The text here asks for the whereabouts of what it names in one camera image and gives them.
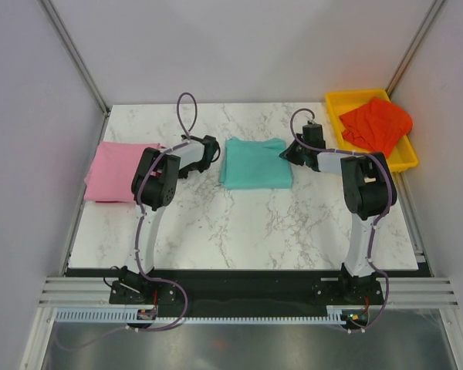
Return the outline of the teal t shirt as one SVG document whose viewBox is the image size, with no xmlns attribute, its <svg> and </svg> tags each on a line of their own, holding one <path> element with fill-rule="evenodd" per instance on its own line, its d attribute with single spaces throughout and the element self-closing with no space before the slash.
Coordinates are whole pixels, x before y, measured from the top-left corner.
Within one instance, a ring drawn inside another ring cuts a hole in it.
<svg viewBox="0 0 463 370">
<path fill-rule="evenodd" d="M 219 183 L 226 190 L 290 189 L 293 175 L 290 164 L 280 157 L 286 142 L 279 138 L 266 141 L 225 141 L 225 155 Z"/>
</svg>

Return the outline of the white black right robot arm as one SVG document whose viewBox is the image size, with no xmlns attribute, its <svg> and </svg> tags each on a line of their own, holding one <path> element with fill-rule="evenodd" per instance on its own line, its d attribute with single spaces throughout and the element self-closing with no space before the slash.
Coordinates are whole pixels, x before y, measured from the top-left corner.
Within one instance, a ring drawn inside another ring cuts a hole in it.
<svg viewBox="0 0 463 370">
<path fill-rule="evenodd" d="M 381 152 L 327 149 L 322 126 L 309 121 L 280 157 L 318 173 L 341 176 L 345 204 L 352 214 L 352 227 L 349 250 L 342 263 L 342 270 L 349 277 L 338 284 L 337 290 L 346 303 L 358 302 L 366 294 L 366 286 L 360 278 L 375 272 L 372 252 L 377 244 L 378 224 L 397 201 L 385 156 Z"/>
</svg>

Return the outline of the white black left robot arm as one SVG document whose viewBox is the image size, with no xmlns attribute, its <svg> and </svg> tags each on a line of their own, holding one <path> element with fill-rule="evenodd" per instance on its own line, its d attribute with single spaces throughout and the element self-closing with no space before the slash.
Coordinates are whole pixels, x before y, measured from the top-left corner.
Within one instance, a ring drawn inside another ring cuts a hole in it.
<svg viewBox="0 0 463 370">
<path fill-rule="evenodd" d="M 203 173 L 221 154 L 216 138 L 190 136 L 173 148 L 144 149 L 131 191 L 138 207 L 134 246 L 121 271 L 125 275 L 148 274 L 154 269 L 154 248 L 164 211 L 174 199 L 177 182 L 192 171 Z"/>
</svg>

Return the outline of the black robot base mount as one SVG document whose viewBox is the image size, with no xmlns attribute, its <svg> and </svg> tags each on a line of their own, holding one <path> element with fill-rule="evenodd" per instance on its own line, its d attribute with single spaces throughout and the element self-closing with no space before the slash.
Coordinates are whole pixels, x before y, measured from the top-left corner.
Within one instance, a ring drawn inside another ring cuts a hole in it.
<svg viewBox="0 0 463 370">
<path fill-rule="evenodd" d="M 351 278 L 339 271 L 161 270 L 122 271 L 111 304 L 155 304 L 167 316 L 321 315 L 330 305 L 376 307 L 384 293 L 377 275 Z"/>
</svg>

